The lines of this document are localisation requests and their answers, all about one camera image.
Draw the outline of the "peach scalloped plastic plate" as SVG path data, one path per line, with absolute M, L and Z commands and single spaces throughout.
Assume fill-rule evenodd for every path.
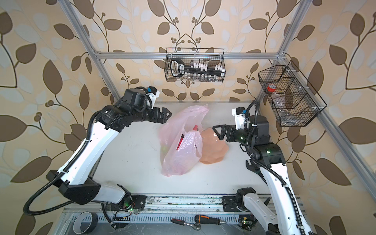
M 221 162 L 229 150 L 225 141 L 221 141 L 210 128 L 202 131 L 201 137 L 203 149 L 200 162 L 208 165 Z

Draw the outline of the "pink plastic bag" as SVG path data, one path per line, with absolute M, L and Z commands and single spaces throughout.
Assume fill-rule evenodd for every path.
M 202 158 L 202 121 L 207 105 L 194 105 L 172 117 L 159 132 L 162 175 L 170 177 L 188 173 Z

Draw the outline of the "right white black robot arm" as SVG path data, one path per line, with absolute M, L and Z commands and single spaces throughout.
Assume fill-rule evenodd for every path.
M 252 188 L 238 190 L 238 207 L 250 211 L 268 235 L 312 235 L 314 232 L 291 187 L 282 150 L 270 140 L 269 122 L 264 116 L 251 116 L 251 119 L 249 127 L 237 123 L 217 125 L 212 129 L 220 140 L 238 142 L 245 148 L 249 156 L 246 167 L 265 180 L 275 212 Z

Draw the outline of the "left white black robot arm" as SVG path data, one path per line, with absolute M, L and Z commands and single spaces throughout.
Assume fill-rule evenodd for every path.
M 57 171 L 47 175 L 49 182 L 40 188 L 23 207 L 28 216 L 42 215 L 76 203 L 85 205 L 100 202 L 104 208 L 112 203 L 125 209 L 132 205 L 131 193 L 122 185 L 102 185 L 90 173 L 110 142 L 133 122 L 148 121 L 164 124 L 172 113 L 167 108 L 155 107 L 160 92 L 153 86 L 127 89 L 114 105 L 95 112 L 89 120 L 87 136 L 70 159 Z M 32 202 L 52 185 L 68 199 L 67 202 L 41 211 L 32 211 Z

